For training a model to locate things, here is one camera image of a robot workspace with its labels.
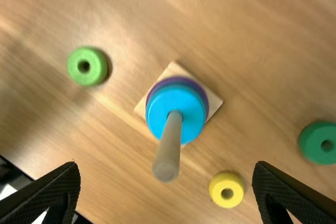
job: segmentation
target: wooden table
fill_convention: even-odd
[[[68,77],[82,45],[111,57],[100,87]],[[336,0],[0,0],[0,154],[33,178],[77,162],[94,223],[261,223],[251,186],[230,210],[207,192],[222,170],[250,185],[259,160],[336,200],[335,166],[297,145],[308,123],[336,121],[335,45]],[[165,185],[133,109],[172,60],[226,103]]]

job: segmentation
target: purple ring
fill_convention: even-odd
[[[183,77],[183,76],[168,77],[166,79],[159,81],[157,84],[155,84],[154,87],[151,89],[151,91],[149,91],[147,95],[146,106],[148,104],[148,101],[152,97],[152,95],[154,95],[155,92],[157,92],[157,90],[159,90],[165,85],[176,84],[176,83],[185,84],[187,86],[190,86],[193,90],[195,90],[202,97],[204,104],[205,104],[206,117],[208,117],[209,101],[208,101],[208,98],[206,96],[204,89],[194,80],[187,78],[187,77]]]

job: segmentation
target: wooden base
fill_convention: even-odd
[[[165,78],[171,77],[171,76],[185,76],[185,77],[188,77],[188,78],[191,78],[197,81],[197,83],[202,86],[209,100],[209,115],[208,115],[207,121],[215,114],[215,112],[223,104],[223,100],[220,97],[218,97],[213,91],[211,91],[207,86],[199,82],[195,77],[193,77],[188,71],[182,68],[175,61],[172,61],[168,65],[168,67],[162,72],[162,74],[159,76],[156,82],[153,83],[153,85],[148,89],[147,93],[141,98],[140,102],[135,106],[134,111],[136,112],[136,114],[138,114],[144,120],[146,120],[146,116],[145,116],[146,115],[146,98],[147,98],[148,93],[151,91],[151,89],[157,82]]]

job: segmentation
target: stacking toy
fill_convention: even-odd
[[[173,76],[159,81],[146,99],[146,122],[160,140],[153,174],[163,182],[178,176],[181,144],[194,141],[209,113],[203,88],[194,80]]]

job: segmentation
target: foam ring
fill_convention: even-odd
[[[223,208],[239,205],[244,197],[242,180],[232,173],[220,173],[209,184],[209,194],[215,204]]]
[[[205,104],[201,96],[185,85],[169,85],[158,89],[146,107],[146,122],[157,139],[161,139],[168,114],[182,114],[181,144],[195,140],[201,133],[205,121]]]
[[[151,89],[151,91],[148,93],[147,98],[146,98],[146,105],[148,104],[148,101],[150,100],[151,96],[160,88],[166,85],[171,85],[171,84],[186,84],[190,86],[192,89],[194,89],[196,92],[199,93],[199,95],[202,97],[204,100],[204,104],[206,107],[206,116],[209,114],[209,101],[207,98],[207,95],[204,91],[204,89],[194,80],[183,77],[183,76],[173,76],[169,77],[166,79],[163,79],[159,81],[157,84],[154,85],[154,87]]]
[[[97,48],[77,48],[68,59],[70,77],[83,86],[101,84],[107,78],[108,68],[107,58]]]
[[[318,122],[308,125],[299,136],[299,146],[310,161],[330,165],[336,163],[336,124]]]

